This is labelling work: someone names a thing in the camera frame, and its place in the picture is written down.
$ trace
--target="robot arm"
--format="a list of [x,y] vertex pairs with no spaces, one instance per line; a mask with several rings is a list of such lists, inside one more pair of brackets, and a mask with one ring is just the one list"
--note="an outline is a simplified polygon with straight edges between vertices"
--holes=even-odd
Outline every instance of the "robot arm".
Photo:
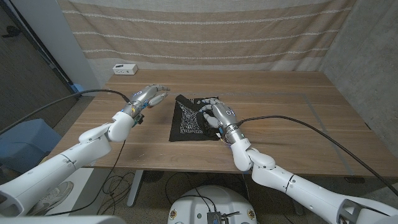
[[161,90],[169,89],[161,85],[145,87],[132,95],[131,102],[112,117],[113,123],[86,131],[79,137],[78,144],[1,185],[0,215],[26,215],[44,195],[77,169],[107,155],[112,150],[110,141],[124,141],[130,129],[142,122],[141,111],[147,106],[155,106],[167,96],[166,93],[155,96]]
[[[251,147],[237,123],[235,113],[217,99],[201,111],[214,128],[222,130],[223,139],[231,144],[234,163],[241,171],[252,168],[252,179],[263,186],[287,194],[328,223],[376,223],[398,215],[398,210],[381,202],[331,192],[275,164],[275,160]],[[206,114],[212,110],[215,117]]]

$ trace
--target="white box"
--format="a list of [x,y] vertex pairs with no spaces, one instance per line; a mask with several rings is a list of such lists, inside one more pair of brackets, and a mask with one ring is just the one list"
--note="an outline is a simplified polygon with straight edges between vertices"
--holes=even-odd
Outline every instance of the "white box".
[[134,75],[138,68],[136,64],[116,64],[113,67],[115,75]]

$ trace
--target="wooden table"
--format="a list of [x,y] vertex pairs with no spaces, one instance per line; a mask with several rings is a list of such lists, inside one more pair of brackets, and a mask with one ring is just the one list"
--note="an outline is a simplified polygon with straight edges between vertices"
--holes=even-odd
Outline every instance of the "wooden table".
[[[231,150],[221,141],[169,142],[175,97],[219,96],[238,119],[278,114],[309,123],[347,147],[374,170],[398,177],[397,159],[365,125],[357,112],[320,72],[139,70],[114,75],[105,89],[127,96],[153,83],[171,88],[169,96],[145,109],[144,122],[131,130],[117,168],[195,172],[239,172]],[[50,157],[78,142],[84,131],[112,122],[123,99],[99,93],[62,138]],[[250,121],[241,126],[252,146],[296,174],[372,176],[372,174],[311,129],[283,119]],[[122,143],[95,167],[112,167]]]

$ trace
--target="concrete wall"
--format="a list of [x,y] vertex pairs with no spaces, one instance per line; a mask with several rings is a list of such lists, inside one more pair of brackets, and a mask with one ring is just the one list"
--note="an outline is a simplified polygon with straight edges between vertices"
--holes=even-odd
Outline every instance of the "concrete wall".
[[398,1],[358,0],[320,71],[398,157]]
[[13,3],[73,83],[84,90],[100,88],[56,0]]

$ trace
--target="blue chair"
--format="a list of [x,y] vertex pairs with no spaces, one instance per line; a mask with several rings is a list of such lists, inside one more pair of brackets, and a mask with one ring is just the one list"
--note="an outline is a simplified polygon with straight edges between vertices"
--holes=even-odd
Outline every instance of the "blue chair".
[[25,121],[0,135],[0,164],[23,174],[49,155],[61,138],[43,119]]

